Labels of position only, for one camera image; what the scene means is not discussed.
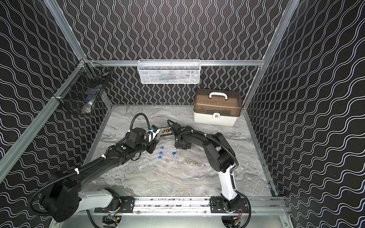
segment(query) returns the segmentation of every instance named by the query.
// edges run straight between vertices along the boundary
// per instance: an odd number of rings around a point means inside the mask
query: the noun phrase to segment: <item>box handle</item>
[[[212,95],[223,96],[226,100],[228,100],[228,96],[227,96],[227,94],[222,93],[222,92],[211,92],[211,93],[209,94],[209,98],[212,98]]]

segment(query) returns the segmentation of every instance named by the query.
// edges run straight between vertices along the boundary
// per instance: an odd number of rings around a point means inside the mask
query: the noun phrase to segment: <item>floor panel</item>
[[[243,115],[235,126],[197,124],[193,122],[192,106],[118,106],[113,107],[107,126],[94,152],[92,160],[105,153],[111,144],[122,139],[135,114],[143,112],[150,124],[167,126],[167,119],[181,126],[192,126],[205,133],[221,132],[236,153],[239,168],[235,180],[239,191],[247,196],[271,196],[254,144]],[[146,127],[143,117],[138,117],[134,127]],[[131,196],[219,196],[221,186],[216,171],[209,165],[202,148],[189,150],[174,147],[174,137],[160,138],[157,147],[164,146],[162,159],[142,169],[145,162],[129,161],[103,174],[85,190],[112,187],[122,195]]]

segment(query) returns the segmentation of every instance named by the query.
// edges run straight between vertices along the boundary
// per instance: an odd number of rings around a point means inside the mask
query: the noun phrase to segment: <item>black cable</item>
[[[130,125],[130,130],[132,130],[132,128],[133,128],[134,120],[136,120],[136,118],[137,118],[138,116],[140,116],[140,115],[142,115],[142,116],[144,116],[144,117],[145,117],[145,119],[146,119],[146,121],[147,121],[147,127],[148,127],[148,130],[150,130],[150,122],[148,121],[147,116],[146,116],[145,114],[143,114],[143,113],[138,113],[137,115],[135,115],[135,116],[133,117],[132,122],[131,122],[131,125]],[[109,151],[110,151],[110,149],[111,149],[112,147],[114,147],[114,146],[118,145],[119,143],[121,143],[122,141],[124,141],[124,140],[125,140],[125,139],[129,136],[129,134],[130,134],[130,133],[128,132],[128,133],[126,134],[126,136],[125,136],[122,140],[120,140],[119,142],[117,142],[115,145],[109,146],[109,147],[106,149],[106,151],[105,151],[105,157],[108,157]],[[93,160],[92,162],[89,162],[88,164],[86,164],[86,165],[84,165],[84,166],[80,167],[80,168],[78,169],[78,171],[79,171],[79,173],[85,172],[86,170],[88,170],[88,169],[90,169],[90,168],[94,167],[95,165],[99,164],[100,162],[102,162],[102,161],[104,161],[104,160],[105,160],[105,158],[103,158],[103,157],[97,158],[97,159]],[[73,177],[73,176],[75,176],[75,175],[77,175],[77,172],[76,172],[76,171],[73,171],[72,173],[66,174],[66,175],[64,175],[64,176],[62,176],[62,177],[60,177],[60,178],[58,178],[58,179],[56,179],[56,180],[54,180],[54,181],[52,181],[52,182],[50,182],[50,183],[46,184],[45,186],[41,187],[40,189],[38,189],[38,190],[37,190],[37,191],[36,191],[33,195],[31,195],[31,197],[28,199],[28,204],[27,204],[27,209],[28,209],[28,211],[29,211],[29,212],[31,212],[31,213],[33,213],[34,215],[39,215],[39,216],[50,216],[50,214],[49,214],[49,213],[47,213],[47,212],[41,212],[41,211],[38,211],[38,210],[36,210],[36,209],[34,209],[34,208],[33,208],[33,201],[34,201],[34,199],[36,198],[36,196],[37,196],[39,193],[41,193],[42,191],[44,191],[46,188],[48,188],[48,187],[50,187],[50,186],[54,185],[55,183],[61,182],[61,181],[65,180],[65,179],[67,179],[67,178]]]
[[[104,161],[104,158],[103,157],[100,157],[100,158],[97,158],[96,160],[93,160],[92,162],[82,166],[81,168],[78,169],[78,171],[81,173],[81,172],[84,172],[92,167],[94,167],[95,165],[99,164],[100,162]],[[72,173],[69,173],[69,174],[66,174],[48,184],[46,184],[45,186],[41,187],[40,189],[38,189],[35,193],[33,193],[33,195],[31,195],[31,197],[28,199],[28,205],[27,205],[27,208],[28,208],[28,211],[35,214],[35,215],[39,215],[39,216],[50,216],[49,213],[47,212],[41,212],[41,211],[37,211],[36,209],[33,208],[33,201],[34,199],[36,198],[36,196],[41,193],[42,191],[44,191],[46,188],[54,185],[55,183],[58,183],[60,181],[63,181],[67,178],[70,178],[72,176],[75,176],[77,175],[77,172],[74,171]]]
[[[247,196],[245,196],[244,194],[240,193],[237,189],[234,190],[235,192],[237,192],[237,194],[239,194],[240,196],[242,196],[243,198],[245,198],[246,202],[247,202],[247,206],[249,208],[249,216],[245,222],[245,224],[239,228],[245,228],[247,226],[247,224],[250,222],[251,219],[251,204],[250,201],[248,200]]]
[[[129,130],[131,131],[133,129],[133,124],[134,124],[134,121],[137,119],[138,116],[143,116],[145,119],[146,119],[146,122],[147,122],[147,128],[148,128],[148,131],[151,130],[150,128],[150,122],[148,121],[148,118],[147,116],[144,114],[144,113],[138,113],[136,114],[133,119],[132,119],[132,122],[131,122],[131,126],[129,127]],[[147,146],[150,146],[152,144],[152,137],[151,137],[151,141],[149,141],[150,139],[148,138],[147,141]]]
[[[180,136],[182,136],[184,134],[189,134],[189,133],[198,133],[198,134],[204,135],[206,138],[212,140],[213,142],[218,144],[222,149],[224,149],[229,154],[229,156],[232,158],[232,160],[234,161],[234,164],[235,164],[235,166],[231,169],[230,173],[232,173],[233,170],[238,168],[238,161],[237,161],[236,157],[234,156],[234,154],[231,152],[231,150],[228,149],[225,145],[223,145],[219,140],[215,139],[214,137],[212,137],[208,134],[205,134],[204,132],[196,131],[196,130],[185,131],[183,133],[178,134],[175,138],[178,139]]]
[[[142,153],[142,151],[141,151],[141,152],[139,152],[139,156],[138,156],[138,158],[137,158],[137,159],[133,160],[133,158],[131,158],[131,160],[132,160],[132,161],[137,161],[137,160],[141,157],[141,153]]]
[[[251,204],[250,204],[250,201],[248,200],[248,198],[242,194],[241,192],[239,192],[237,189],[236,189],[236,186],[234,184],[234,179],[233,179],[233,176],[232,176],[232,172],[233,170],[235,170],[236,168],[238,168],[238,161],[236,159],[236,157],[234,156],[234,154],[232,153],[232,151],[230,151],[230,149],[228,149],[226,146],[224,146],[219,140],[215,139],[214,137],[208,135],[208,134],[205,134],[204,132],[201,132],[201,131],[196,131],[196,130],[193,130],[193,131],[185,131],[183,133],[180,133],[178,134],[175,138],[178,139],[180,136],[184,135],[184,134],[188,134],[188,133],[198,133],[198,134],[201,134],[201,135],[204,135],[206,138],[212,140],[213,142],[215,142],[216,144],[218,144],[222,149],[224,149],[229,155],[230,157],[233,159],[234,163],[235,163],[235,166],[233,168],[231,168],[230,170],[230,173],[231,173],[231,182],[232,182],[232,186],[234,187],[234,191],[242,196],[243,198],[245,198],[245,200],[247,201],[247,207],[249,209],[249,215],[248,215],[248,218],[245,222],[245,224],[239,228],[245,228],[247,226],[247,224],[250,222],[250,219],[251,219]]]
[[[89,211],[89,210],[86,210],[86,213],[88,214],[88,217],[89,217],[90,222],[91,222],[91,224],[93,225],[93,227],[95,227],[95,228],[100,228],[100,227],[98,227],[98,226],[97,226],[97,224],[94,222],[94,220],[92,220],[92,217],[91,217],[90,211]]]
[[[243,198],[245,198],[245,200],[246,200],[246,202],[247,202],[247,207],[248,207],[248,210],[249,210],[249,215],[248,215],[248,218],[247,218],[247,220],[246,220],[245,224],[244,224],[243,226],[239,227],[239,228],[245,228],[245,227],[247,226],[247,224],[250,222],[250,219],[251,219],[251,204],[250,204],[250,201],[248,200],[247,196],[245,196],[244,194],[242,194],[241,192],[239,192],[239,191],[237,190],[236,185],[235,185],[235,183],[234,183],[233,174],[231,174],[231,183],[232,183],[232,187],[233,187],[234,191],[235,191],[238,195],[240,195],[240,196],[242,196]]]
[[[175,123],[175,122],[173,122],[173,121],[171,121],[171,120],[167,120],[167,124],[169,125],[169,127],[171,127],[170,122],[171,122],[172,124],[174,124],[174,123]]]

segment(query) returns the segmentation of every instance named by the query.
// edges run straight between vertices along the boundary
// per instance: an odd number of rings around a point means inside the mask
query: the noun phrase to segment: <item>wire mesh basket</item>
[[[95,104],[101,100],[105,84],[109,81],[110,68],[97,63],[87,63],[84,70],[74,78],[70,85],[57,98],[65,110],[72,114],[91,114]]]
[[[137,70],[143,84],[200,83],[200,59],[140,59]]]

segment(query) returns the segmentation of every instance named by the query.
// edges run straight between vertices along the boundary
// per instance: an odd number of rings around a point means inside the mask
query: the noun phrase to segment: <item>white wire basket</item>
[[[200,59],[140,59],[137,70],[143,84],[200,83]]]

